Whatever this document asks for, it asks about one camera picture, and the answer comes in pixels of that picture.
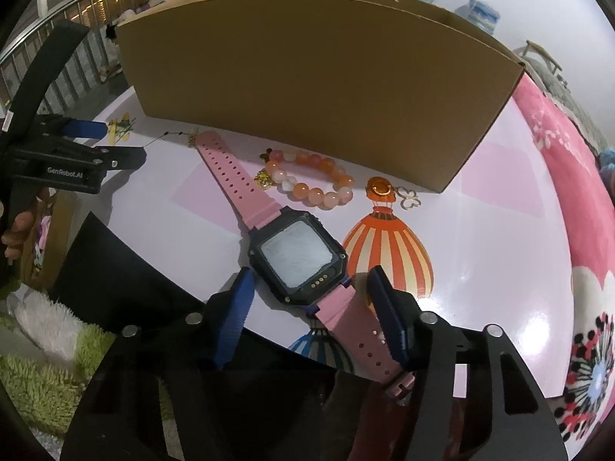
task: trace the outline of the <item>bead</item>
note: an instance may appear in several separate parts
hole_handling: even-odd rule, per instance
[[[324,197],[325,196],[324,192],[322,192],[322,189],[315,187],[313,189],[310,189],[309,194],[307,195],[307,200],[314,206],[318,206],[322,203]]]
[[[327,207],[335,207],[339,203],[337,192],[327,192],[322,198],[322,203]]]
[[[309,158],[307,158],[307,165],[312,168],[318,168],[321,166],[322,158],[318,154],[311,154]]]
[[[275,169],[271,173],[271,179],[276,184],[281,184],[285,178],[286,178],[286,172],[283,169]]]
[[[308,194],[309,194],[309,187],[303,182],[294,186],[293,196],[296,197],[298,200],[303,201],[306,197],[308,197]]]
[[[335,161],[333,161],[331,158],[324,158],[321,161],[320,169],[321,171],[324,171],[327,175],[329,175],[333,171],[333,168],[335,168]]]
[[[337,181],[337,179],[339,177],[341,177],[342,175],[345,175],[346,171],[344,169],[343,166],[337,166],[337,164],[335,165],[335,168],[333,168],[331,170],[331,177],[333,178],[333,181]]]
[[[267,173],[269,173],[270,175],[273,174],[274,170],[279,169],[280,168],[280,163],[278,163],[277,161],[274,161],[273,159],[270,159],[269,161],[267,161],[267,163],[265,164],[265,170],[267,171]]]
[[[282,181],[282,190],[284,192],[291,192],[294,189],[294,186],[297,185],[297,179],[295,177],[287,176]]]
[[[294,158],[294,162],[297,164],[308,164],[309,154],[304,150],[298,150]]]
[[[341,177],[336,179],[336,183],[338,187],[353,187],[354,178],[348,175],[342,175]]]
[[[269,153],[269,160],[274,160],[274,161],[282,161],[284,160],[284,154],[282,153],[281,150],[272,150]]]
[[[352,189],[349,187],[341,187],[337,191],[337,197],[339,198],[340,204],[346,204],[352,201],[353,194]]]

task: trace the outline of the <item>watch face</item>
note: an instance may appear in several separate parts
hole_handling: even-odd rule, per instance
[[[346,275],[339,243],[314,215],[290,208],[251,233],[250,263],[286,305],[312,305]]]

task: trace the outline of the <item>screw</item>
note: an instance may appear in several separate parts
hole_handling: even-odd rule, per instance
[[[124,336],[124,338],[132,338],[138,331],[139,328],[133,324],[130,324],[122,329],[122,336]]]
[[[489,324],[487,326],[487,332],[491,334],[491,336],[496,337],[496,338],[499,338],[500,336],[504,334],[502,328],[500,328],[496,324]]]
[[[438,322],[438,316],[433,312],[423,312],[421,314],[421,321],[426,324],[435,324]]]
[[[196,326],[197,324],[201,324],[203,320],[203,315],[199,312],[189,313],[186,316],[186,324],[190,324],[191,326]]]

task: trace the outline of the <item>hot air balloon illustration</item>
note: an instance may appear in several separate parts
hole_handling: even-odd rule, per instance
[[[288,349],[321,364],[354,373],[350,356],[325,326],[317,319],[310,319],[309,327],[309,332],[301,336]]]
[[[365,190],[373,202],[373,211],[353,227],[343,244],[355,289],[365,292],[367,273],[382,265],[395,289],[408,291],[417,298],[429,297],[434,287],[434,271],[427,251],[392,209],[397,195],[402,197],[402,208],[419,206],[416,192],[393,188],[383,177],[371,178]]]

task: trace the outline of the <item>white label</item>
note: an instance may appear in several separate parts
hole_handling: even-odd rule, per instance
[[[4,123],[2,124],[2,131],[8,131],[8,127],[10,126],[10,122],[13,119],[13,112],[11,110],[7,110],[6,117],[4,118]]]

